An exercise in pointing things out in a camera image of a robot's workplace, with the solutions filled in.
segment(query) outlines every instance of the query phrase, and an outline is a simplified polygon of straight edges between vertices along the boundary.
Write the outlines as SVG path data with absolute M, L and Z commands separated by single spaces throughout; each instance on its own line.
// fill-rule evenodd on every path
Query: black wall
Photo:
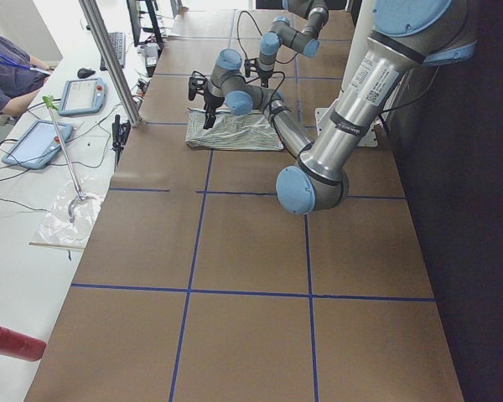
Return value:
M 503 1 L 481 3 L 475 57 L 442 67 L 425 102 L 397 165 L 465 400 L 501 402 Z

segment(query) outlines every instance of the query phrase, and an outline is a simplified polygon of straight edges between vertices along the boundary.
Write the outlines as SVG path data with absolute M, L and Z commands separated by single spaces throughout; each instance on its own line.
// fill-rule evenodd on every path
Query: person's arm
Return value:
M 26 95 L 17 96 L 16 98 L 12 98 L 2 109 L 2 113 L 8 116 L 20 116 L 27 109 L 30 103 L 35 99 L 39 90 L 35 90 L 34 92 L 30 92 Z
M 41 61 L 40 59 L 38 59 L 37 57 L 33 56 L 33 55 L 30 55 L 30 63 L 39 67 L 40 69 L 43 69 L 43 70 L 49 70 L 50 67 L 43 61 Z

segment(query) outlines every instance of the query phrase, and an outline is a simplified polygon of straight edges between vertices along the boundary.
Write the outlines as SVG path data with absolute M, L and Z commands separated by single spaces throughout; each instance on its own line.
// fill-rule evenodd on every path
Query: tablet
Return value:
M 78 116 L 97 113 L 106 99 L 106 84 L 101 78 L 65 82 L 58 114 Z
M 73 132 L 71 124 L 60 123 L 60 133 L 64 141 Z M 2 162 L 23 168 L 44 168 L 60 150 L 60 143 L 52 121 L 37 120 L 3 156 Z

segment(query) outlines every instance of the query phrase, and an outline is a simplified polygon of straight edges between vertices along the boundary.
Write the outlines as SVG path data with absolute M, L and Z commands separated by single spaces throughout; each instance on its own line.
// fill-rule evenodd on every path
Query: dark blue shirt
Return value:
M 0 36 L 0 54 L 20 65 L 30 66 L 30 56 L 11 41 Z M 26 95 L 43 86 L 45 74 L 0 64 L 0 111 L 17 96 Z

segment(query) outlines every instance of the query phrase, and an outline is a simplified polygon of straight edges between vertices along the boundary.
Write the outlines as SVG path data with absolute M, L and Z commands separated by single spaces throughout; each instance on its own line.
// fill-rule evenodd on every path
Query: green object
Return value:
M 54 106 L 54 97 L 52 95 L 43 96 L 43 102 L 49 109 L 54 109 L 56 111 L 58 110 L 58 108 Z

